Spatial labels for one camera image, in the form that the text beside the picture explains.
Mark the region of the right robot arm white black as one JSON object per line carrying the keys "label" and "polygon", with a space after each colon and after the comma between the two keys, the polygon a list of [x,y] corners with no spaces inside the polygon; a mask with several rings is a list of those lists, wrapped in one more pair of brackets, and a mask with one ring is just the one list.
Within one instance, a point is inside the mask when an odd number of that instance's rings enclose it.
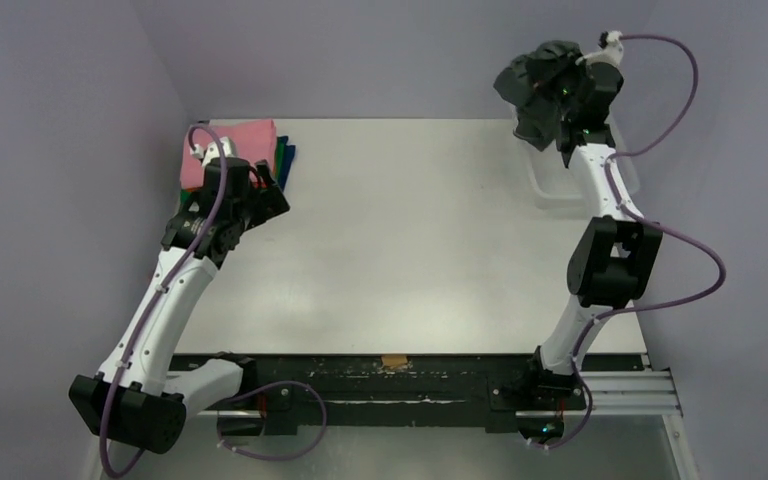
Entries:
{"label": "right robot arm white black", "polygon": [[521,381],[536,407],[581,387],[587,350],[609,317],[642,296],[662,240],[639,222],[613,157],[607,117],[624,83],[621,56],[617,43],[586,56],[575,42],[549,41],[526,61],[534,93],[553,109],[553,138],[590,216],[568,262],[567,306]]}

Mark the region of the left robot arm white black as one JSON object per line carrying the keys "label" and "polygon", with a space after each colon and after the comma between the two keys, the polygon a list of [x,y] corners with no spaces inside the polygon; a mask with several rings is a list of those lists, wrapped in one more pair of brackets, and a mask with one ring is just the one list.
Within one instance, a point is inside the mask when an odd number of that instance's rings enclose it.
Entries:
{"label": "left robot arm white black", "polygon": [[236,155],[227,136],[197,146],[204,183],[168,222],[154,277],[126,332],[98,371],[78,375],[68,397],[100,438],[163,454],[185,422],[224,400],[244,409],[258,382],[244,369],[250,359],[220,353],[178,375],[169,373],[190,316],[241,236],[288,212],[265,160]]}

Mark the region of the dark grey t shirt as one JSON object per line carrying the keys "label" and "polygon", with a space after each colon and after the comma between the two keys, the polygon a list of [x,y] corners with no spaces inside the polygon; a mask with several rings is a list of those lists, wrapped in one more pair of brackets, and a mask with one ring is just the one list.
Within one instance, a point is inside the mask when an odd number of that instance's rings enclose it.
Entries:
{"label": "dark grey t shirt", "polygon": [[497,75],[494,90],[515,110],[515,137],[541,151],[555,141],[562,106],[581,83],[581,56],[576,42],[547,41]]}

